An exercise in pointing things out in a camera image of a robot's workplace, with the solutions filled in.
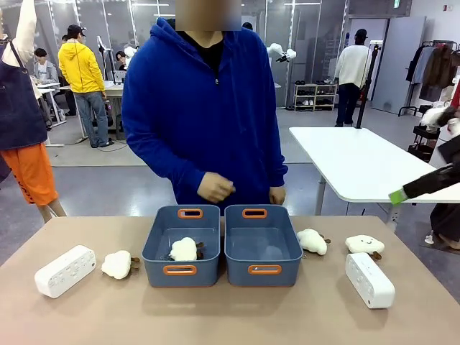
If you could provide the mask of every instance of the shoe rack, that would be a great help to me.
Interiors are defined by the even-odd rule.
[[[336,94],[336,84],[295,84],[294,110],[332,110]]]

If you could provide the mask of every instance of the hand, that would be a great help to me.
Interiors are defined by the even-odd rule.
[[[284,186],[270,187],[270,203],[282,205],[285,202],[286,190]]]
[[[233,182],[214,172],[207,172],[196,193],[207,201],[220,203],[234,191]]]

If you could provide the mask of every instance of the denim apron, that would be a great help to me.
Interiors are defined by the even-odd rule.
[[[7,65],[1,59],[8,44],[19,67]],[[35,99],[29,73],[13,43],[0,40],[0,150],[33,146],[46,139],[46,125]]]

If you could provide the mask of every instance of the green tip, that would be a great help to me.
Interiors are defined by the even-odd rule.
[[[393,205],[399,205],[400,203],[408,199],[403,189],[397,190],[389,194],[388,196],[390,197],[391,204]]]

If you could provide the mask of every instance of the white speaker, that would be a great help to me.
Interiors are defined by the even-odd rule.
[[[345,272],[368,308],[392,306],[395,286],[367,253],[348,254]]]
[[[35,273],[43,295],[58,298],[96,268],[96,255],[85,246],[75,246]]]

